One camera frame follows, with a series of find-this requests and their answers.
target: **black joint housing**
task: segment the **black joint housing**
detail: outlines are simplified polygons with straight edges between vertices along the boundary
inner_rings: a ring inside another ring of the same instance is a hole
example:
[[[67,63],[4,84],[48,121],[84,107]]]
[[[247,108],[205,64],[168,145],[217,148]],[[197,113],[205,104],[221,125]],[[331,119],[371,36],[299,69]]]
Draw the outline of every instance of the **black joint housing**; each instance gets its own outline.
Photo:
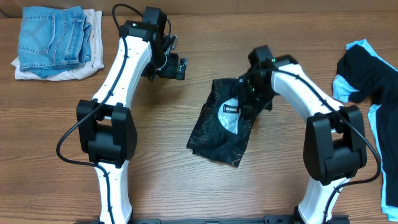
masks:
[[[268,45],[253,49],[253,51],[248,56],[251,68],[259,68],[261,64],[263,64],[266,68],[274,67],[274,65],[271,63],[271,60],[273,58],[274,56],[272,55]]]
[[[362,113],[355,105],[339,110],[349,123],[365,136]],[[343,133],[332,139],[331,130]],[[364,141],[334,113],[318,113],[307,119],[303,159],[308,173],[323,185],[343,177],[352,178],[358,169],[366,165]]]
[[[98,103],[95,101],[80,100],[76,109],[77,120],[82,120],[96,106]],[[97,120],[105,116],[111,117],[111,126],[98,124]],[[137,130],[130,109],[121,103],[103,105],[97,114],[82,122],[79,135],[81,149],[95,164],[107,162],[120,168],[125,160],[133,157],[137,146]]]
[[[153,80],[156,75],[162,78],[184,80],[187,60],[181,58],[178,63],[178,54],[170,53],[176,36],[169,37],[164,34],[166,22],[167,16],[164,12],[158,8],[146,7],[142,20],[140,22],[126,21],[121,26],[119,35],[140,37],[143,41],[150,43],[152,57],[141,76],[149,80]]]

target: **wood grain surface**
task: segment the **wood grain surface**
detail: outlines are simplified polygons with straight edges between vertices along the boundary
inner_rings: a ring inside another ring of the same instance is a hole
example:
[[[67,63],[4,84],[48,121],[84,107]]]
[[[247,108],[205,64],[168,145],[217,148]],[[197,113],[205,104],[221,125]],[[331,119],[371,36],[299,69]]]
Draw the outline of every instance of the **wood grain surface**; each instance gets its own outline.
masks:
[[[65,9],[81,6],[111,16],[112,7],[125,3],[144,11],[146,6],[159,7],[166,14],[220,14],[265,12],[363,12],[396,11],[396,0],[0,0],[0,11],[10,17],[22,17],[22,8],[47,6]],[[118,8],[118,15],[135,15],[130,9]]]
[[[119,17],[120,22],[137,17]],[[268,44],[274,55],[291,54],[327,94],[345,44],[367,38],[398,67],[397,12],[323,12],[171,16],[177,52],[188,58],[185,81],[145,78],[132,102],[138,132],[129,166],[129,198],[135,218],[233,218],[290,214],[304,196],[309,175],[302,159],[305,125],[281,97],[253,127],[239,168],[192,155],[186,143],[215,78],[247,70],[248,53]],[[100,214],[96,173],[62,162],[55,146],[76,122],[80,99],[89,100],[106,78],[118,48],[111,17],[103,18],[105,68],[84,80],[17,81],[20,19],[0,19],[0,224],[73,223]],[[369,103],[363,112],[366,135]],[[72,159],[88,160],[78,134],[62,145]],[[355,179],[373,175],[368,164]],[[387,223],[380,208],[382,179],[347,187],[334,214],[352,223]]]

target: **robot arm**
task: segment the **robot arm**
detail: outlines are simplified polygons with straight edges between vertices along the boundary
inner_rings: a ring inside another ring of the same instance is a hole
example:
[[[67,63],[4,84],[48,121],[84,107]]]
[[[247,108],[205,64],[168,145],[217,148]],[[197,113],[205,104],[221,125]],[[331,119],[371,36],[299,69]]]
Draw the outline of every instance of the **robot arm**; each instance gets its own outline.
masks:
[[[304,74],[301,66],[299,64],[288,64],[279,67],[279,70],[290,72],[293,74],[300,75],[301,78],[306,80],[311,84],[314,89],[322,96],[323,99],[337,111],[340,107],[343,107],[341,103],[335,101],[326,95],[319,87],[312,82],[309,77]],[[296,79],[295,77],[288,76],[281,72],[273,72],[271,77],[272,89],[283,96],[295,109],[295,111],[300,115],[300,117],[306,121],[307,118],[314,116],[317,113],[328,114],[331,111],[322,104],[317,96],[306,86],[303,82]],[[331,195],[333,189],[345,182],[348,182],[349,178],[343,177],[332,181],[328,185],[323,185],[320,181],[314,180],[310,177],[310,182],[308,183],[307,191],[304,195],[304,199],[298,205],[297,211],[304,223],[322,223],[324,216],[324,209],[326,203]],[[335,205],[339,192],[333,197],[331,204],[328,209],[328,214],[326,220],[332,218],[331,211]]]
[[[356,106],[344,107],[321,91],[289,55],[274,58],[269,48],[263,46],[249,54],[249,61],[251,68],[248,75],[244,75],[248,85],[244,88],[245,95],[249,95],[246,102],[259,99],[272,101],[274,95],[281,95],[307,124],[303,159],[311,178],[304,199],[295,208],[294,218],[300,224],[322,223],[327,201],[334,188],[349,182],[358,169],[366,165],[366,149],[364,142],[340,122],[319,96],[364,135],[362,114]],[[343,137],[333,140],[332,133],[343,133]],[[335,194],[331,200],[327,221],[332,222],[331,211],[339,194]]]
[[[109,186],[101,169],[95,167],[101,192],[101,215],[98,223],[127,224],[132,218],[127,187],[127,168],[137,144],[137,131],[130,107],[132,96],[141,76],[153,80],[162,78],[184,80],[187,60],[170,51],[177,44],[177,36],[164,35],[166,15],[160,10],[147,7],[141,22],[126,21],[120,27],[127,45],[127,59],[113,94],[99,109],[96,116],[79,126],[81,148],[88,153],[90,162],[102,167],[109,177]],[[108,94],[120,69],[123,67],[125,45],[122,38],[114,63],[106,80],[91,101],[81,100],[76,109],[78,121],[101,103]],[[98,124],[98,120],[110,119],[112,125]],[[108,208],[108,190],[110,205]]]

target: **folded jeans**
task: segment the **folded jeans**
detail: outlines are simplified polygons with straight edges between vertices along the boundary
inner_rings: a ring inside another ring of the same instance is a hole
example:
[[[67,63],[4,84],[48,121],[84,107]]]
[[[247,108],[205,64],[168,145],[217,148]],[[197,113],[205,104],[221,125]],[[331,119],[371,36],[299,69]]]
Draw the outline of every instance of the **folded jeans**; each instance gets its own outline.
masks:
[[[103,64],[103,46],[101,38],[101,21],[102,12],[95,12],[94,9],[84,9],[83,13],[86,16],[86,22],[91,24],[91,33],[88,38],[91,48],[91,60],[86,62],[84,65],[76,69],[61,72],[57,75],[52,75],[47,78],[40,78],[36,74],[26,71],[21,72],[19,70],[20,61],[16,58],[11,62],[11,65],[15,66],[15,79],[17,80],[49,80],[49,81],[63,81],[71,79],[83,79],[94,74],[98,69],[104,67]]]
[[[91,25],[81,7],[25,7],[19,34],[20,71],[45,78],[91,60]]]

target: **denim fabric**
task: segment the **denim fabric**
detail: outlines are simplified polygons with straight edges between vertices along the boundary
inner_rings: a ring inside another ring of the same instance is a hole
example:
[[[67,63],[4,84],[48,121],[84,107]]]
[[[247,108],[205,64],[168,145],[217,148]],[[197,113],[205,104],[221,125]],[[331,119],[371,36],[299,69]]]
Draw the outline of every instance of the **denim fabric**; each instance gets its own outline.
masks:
[[[20,71],[45,78],[91,60],[91,25],[81,7],[24,7],[23,15],[18,44]]]
[[[379,60],[383,61],[386,65],[390,66],[394,70],[397,70],[392,65],[388,64],[382,58],[380,58],[377,53],[373,50],[370,44],[367,42],[366,39],[355,41],[351,44],[347,44],[346,49],[350,49],[354,45],[362,46],[366,51],[368,51],[372,56],[377,57]],[[348,102],[349,94],[358,91],[354,87],[352,87],[348,82],[341,76],[337,75],[335,80],[333,81],[333,97],[336,100],[340,100],[344,103]],[[373,136],[376,140],[376,147],[377,151],[379,152],[380,158],[382,159],[382,154],[379,145],[379,138],[377,135],[377,120],[376,120],[376,111],[380,108],[380,105],[372,105],[369,109],[368,118],[369,123],[371,125]],[[383,163],[381,164],[381,172],[383,174],[383,185],[382,185],[382,192],[381,192],[381,210],[384,214],[387,214],[388,220],[393,222],[398,222],[398,208],[393,207],[386,204],[386,172],[383,169]]]

